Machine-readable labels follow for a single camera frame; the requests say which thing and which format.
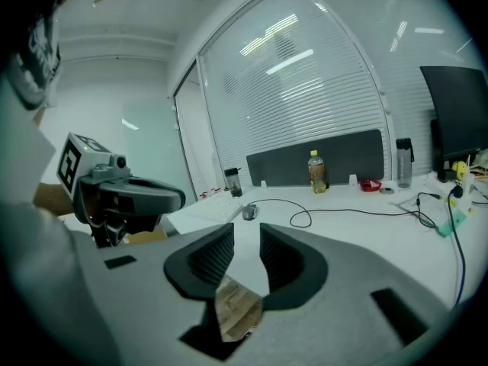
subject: yellow object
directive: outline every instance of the yellow object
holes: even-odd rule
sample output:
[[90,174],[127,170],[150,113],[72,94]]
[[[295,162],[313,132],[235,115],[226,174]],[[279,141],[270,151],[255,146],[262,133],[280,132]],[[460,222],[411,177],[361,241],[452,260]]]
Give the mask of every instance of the yellow object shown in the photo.
[[456,171],[456,177],[458,180],[463,180],[464,176],[470,173],[470,170],[465,162],[453,162],[451,169]]

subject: black cap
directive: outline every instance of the black cap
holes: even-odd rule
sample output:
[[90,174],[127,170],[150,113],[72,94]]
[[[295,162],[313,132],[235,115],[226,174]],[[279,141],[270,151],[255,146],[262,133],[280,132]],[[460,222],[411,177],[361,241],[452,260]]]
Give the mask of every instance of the black cap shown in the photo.
[[397,149],[410,149],[412,147],[412,140],[410,138],[399,138],[396,140]]
[[237,168],[230,168],[226,169],[223,174],[225,176],[231,176],[231,175],[237,175],[239,173],[239,170]]
[[412,140],[410,138],[399,138],[396,140],[396,147],[397,149],[411,149],[412,154],[410,155],[410,161],[415,162],[415,156],[413,155],[413,146]]

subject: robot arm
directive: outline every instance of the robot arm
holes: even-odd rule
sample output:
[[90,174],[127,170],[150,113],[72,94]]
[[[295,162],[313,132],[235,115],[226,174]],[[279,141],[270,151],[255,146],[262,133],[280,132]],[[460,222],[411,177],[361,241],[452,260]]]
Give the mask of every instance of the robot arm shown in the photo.
[[[133,177],[124,156],[115,155],[95,140],[68,135],[58,167],[78,220],[91,227],[98,247],[116,246],[126,233],[151,232],[161,216],[185,205],[183,191],[171,185]],[[91,218],[84,190],[95,186],[100,210]]]

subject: ceiling light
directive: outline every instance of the ceiling light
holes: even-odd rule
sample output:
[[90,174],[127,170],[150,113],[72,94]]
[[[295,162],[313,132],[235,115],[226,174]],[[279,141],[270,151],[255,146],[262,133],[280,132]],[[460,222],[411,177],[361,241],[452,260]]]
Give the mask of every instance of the ceiling light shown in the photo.
[[413,32],[421,34],[443,34],[444,30],[442,30],[441,28],[417,27]]
[[277,32],[285,29],[286,27],[290,27],[293,23],[297,23],[298,18],[295,14],[279,21],[277,24],[273,24],[269,29],[265,32],[264,38],[256,38],[253,40],[249,45],[247,45],[244,49],[240,51],[243,56],[247,56],[252,53],[254,50],[268,42]]
[[471,42],[472,40],[473,40],[473,38],[470,38],[470,39],[469,39],[469,40],[468,40],[468,41],[467,41],[467,42],[466,42],[466,43],[465,43],[463,46],[461,46],[461,47],[459,48],[459,50],[458,50],[456,53],[459,53],[460,51],[462,51],[462,50],[464,49],[464,47],[465,47],[466,45],[468,45],[468,44],[469,44],[469,42]]
[[329,12],[329,11],[327,11],[327,8],[325,8],[323,6],[323,4],[315,3],[315,5],[319,8],[320,11],[325,12],[325,13]]
[[127,122],[123,118],[122,118],[122,124],[127,126],[129,129],[132,129],[132,130],[138,130],[139,129],[139,127],[130,124],[129,122]]
[[300,61],[301,59],[304,59],[305,57],[311,56],[313,54],[313,49],[308,49],[306,52],[297,54],[294,57],[291,57],[287,59],[286,61],[283,61],[280,64],[277,64],[275,67],[269,69],[266,74],[272,75],[273,73],[276,73],[278,70],[286,68],[287,66],[295,63],[296,61]]
[[400,23],[400,26],[398,27],[398,31],[396,32],[396,35],[398,35],[398,39],[400,39],[402,37],[403,32],[405,31],[407,24],[408,24],[408,22],[406,22],[406,21],[402,21]]
[[394,39],[393,40],[393,43],[391,44],[391,48],[390,48],[390,53],[394,52],[398,47],[398,39]]
[[446,50],[440,50],[439,53],[443,56],[446,56],[448,58],[452,58],[452,59],[455,59],[456,61],[458,61],[459,63],[463,63],[464,60],[462,58],[460,58],[457,54],[453,54],[453,53],[449,53],[448,51]]

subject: gray desk divider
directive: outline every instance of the gray desk divider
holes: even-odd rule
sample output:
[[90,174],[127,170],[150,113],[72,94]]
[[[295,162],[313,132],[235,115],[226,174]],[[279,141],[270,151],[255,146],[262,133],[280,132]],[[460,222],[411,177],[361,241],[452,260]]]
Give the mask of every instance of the gray desk divider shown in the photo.
[[252,184],[266,180],[270,187],[310,185],[308,160],[310,151],[318,150],[326,166],[331,185],[384,177],[384,154],[378,129],[299,143],[247,156]]

